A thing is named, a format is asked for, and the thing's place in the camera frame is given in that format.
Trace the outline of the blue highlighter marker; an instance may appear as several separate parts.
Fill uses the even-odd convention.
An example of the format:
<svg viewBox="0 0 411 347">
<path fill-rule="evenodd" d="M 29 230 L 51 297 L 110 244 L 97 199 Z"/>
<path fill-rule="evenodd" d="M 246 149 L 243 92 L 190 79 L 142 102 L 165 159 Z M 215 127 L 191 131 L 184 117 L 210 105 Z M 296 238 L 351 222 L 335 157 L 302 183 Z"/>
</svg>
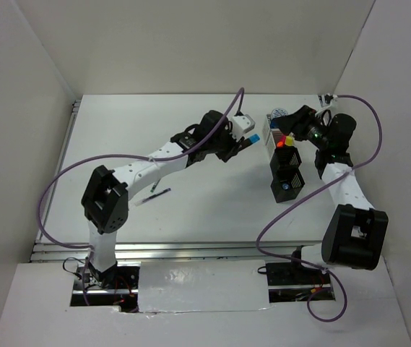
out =
<svg viewBox="0 0 411 347">
<path fill-rule="evenodd" d="M 241 146 L 242 147 L 249 147 L 253 145 L 254 143 L 258 142 L 260 140 L 260 137 L 258 134 L 253 134 L 250 137 L 246 138 L 244 141 L 242 141 Z"/>
</svg>

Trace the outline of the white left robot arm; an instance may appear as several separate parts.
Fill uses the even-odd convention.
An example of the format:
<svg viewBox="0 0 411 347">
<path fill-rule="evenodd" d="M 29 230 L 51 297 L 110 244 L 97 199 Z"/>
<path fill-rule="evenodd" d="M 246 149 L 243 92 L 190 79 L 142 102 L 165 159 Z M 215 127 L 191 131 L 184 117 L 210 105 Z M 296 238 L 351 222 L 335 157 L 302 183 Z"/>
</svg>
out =
<svg viewBox="0 0 411 347">
<path fill-rule="evenodd" d="M 253 128 L 254 121 L 241 112 L 228 118 L 218 111 L 209 111 L 198 124 L 173 135 L 146 160 L 115 169 L 95 168 L 82 197 L 90 229 L 88 268 L 92 282 L 100 288 L 109 288 L 116 282 L 116 236 L 128 220 L 129 200 L 163 177 L 182 171 L 209 154 L 227 162 L 238 153 L 244 135 Z"/>
</svg>

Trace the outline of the green gel pen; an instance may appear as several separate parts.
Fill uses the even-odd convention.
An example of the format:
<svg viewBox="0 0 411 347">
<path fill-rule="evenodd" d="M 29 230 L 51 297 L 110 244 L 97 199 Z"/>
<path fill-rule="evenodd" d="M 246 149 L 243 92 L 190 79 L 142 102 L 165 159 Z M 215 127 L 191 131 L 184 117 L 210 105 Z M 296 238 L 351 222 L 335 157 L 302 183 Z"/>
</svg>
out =
<svg viewBox="0 0 411 347">
<path fill-rule="evenodd" d="M 155 192 L 155 190 L 157 189 L 157 186 L 158 186 L 159 183 L 160 183 L 160 179 L 157 180 L 157 181 L 152 185 L 152 188 L 151 188 L 151 190 L 150 190 L 151 193 L 154 193 L 154 192 Z"/>
</svg>

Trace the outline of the yellow highlighter marker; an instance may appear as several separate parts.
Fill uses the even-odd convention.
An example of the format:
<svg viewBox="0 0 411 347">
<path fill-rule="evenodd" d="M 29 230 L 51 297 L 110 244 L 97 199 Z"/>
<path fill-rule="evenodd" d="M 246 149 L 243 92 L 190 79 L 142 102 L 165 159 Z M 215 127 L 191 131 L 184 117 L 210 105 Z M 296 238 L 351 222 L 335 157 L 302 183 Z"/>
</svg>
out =
<svg viewBox="0 0 411 347">
<path fill-rule="evenodd" d="M 295 142 L 295 140 L 294 140 L 293 137 L 287 136 L 285 138 L 285 145 L 287 145 L 287 146 L 293 146 L 294 142 Z"/>
</svg>

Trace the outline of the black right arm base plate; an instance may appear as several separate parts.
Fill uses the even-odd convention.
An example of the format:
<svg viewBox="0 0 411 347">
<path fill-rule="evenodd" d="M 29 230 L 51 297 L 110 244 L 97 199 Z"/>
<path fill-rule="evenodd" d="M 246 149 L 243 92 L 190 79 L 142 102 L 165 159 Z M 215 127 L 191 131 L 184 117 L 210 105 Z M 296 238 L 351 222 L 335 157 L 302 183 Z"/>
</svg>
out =
<svg viewBox="0 0 411 347">
<path fill-rule="evenodd" d="M 329 286 L 329 275 L 320 270 L 309 269 L 289 262 L 266 263 L 257 269 L 257 273 L 267 277 L 270 287 L 308 288 Z"/>
</svg>

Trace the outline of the purple gel pen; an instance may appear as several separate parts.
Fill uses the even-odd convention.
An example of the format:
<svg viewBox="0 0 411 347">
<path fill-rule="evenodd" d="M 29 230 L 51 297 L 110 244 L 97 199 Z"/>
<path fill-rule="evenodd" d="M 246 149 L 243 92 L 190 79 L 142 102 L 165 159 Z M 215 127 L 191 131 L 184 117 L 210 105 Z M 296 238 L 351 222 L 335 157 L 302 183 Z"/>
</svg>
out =
<svg viewBox="0 0 411 347">
<path fill-rule="evenodd" d="M 166 189 L 162 190 L 161 192 L 157 192 L 157 193 L 151 194 L 149 197 L 145 197 L 145 198 L 143 198 L 143 199 L 135 202 L 134 205 L 137 206 L 137 207 L 139 207 L 139 206 L 141 206 L 141 205 L 143 205 L 143 204 L 145 204 L 145 203 L 147 203 L 147 202 L 149 202 L 149 201 L 151 201 L 151 200 L 154 200 L 154 199 L 156 199 L 156 198 L 158 198 L 158 197 L 160 197 L 160 196 L 162 196 L 162 195 L 164 195 L 164 194 L 169 193 L 170 191 L 171 191 L 171 188 L 166 188 Z"/>
</svg>

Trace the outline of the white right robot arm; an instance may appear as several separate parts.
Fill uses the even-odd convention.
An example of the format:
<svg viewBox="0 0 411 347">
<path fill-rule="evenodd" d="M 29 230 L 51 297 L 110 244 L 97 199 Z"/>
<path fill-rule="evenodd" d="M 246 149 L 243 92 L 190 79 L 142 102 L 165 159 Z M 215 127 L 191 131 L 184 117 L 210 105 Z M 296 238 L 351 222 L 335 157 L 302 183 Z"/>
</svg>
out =
<svg viewBox="0 0 411 347">
<path fill-rule="evenodd" d="M 320 179 L 329 185 L 336 206 L 321 243 L 301 246 L 293 256 L 289 274 L 296 283 L 306 283 L 316 266 L 339 265 L 374 270 L 383 247 L 389 218 L 366 199 L 353 171 L 348 153 L 356 128 L 353 117 L 338 113 L 325 123 L 308 106 L 274 119 L 284 135 L 309 141 L 316 147 L 315 167 Z"/>
</svg>

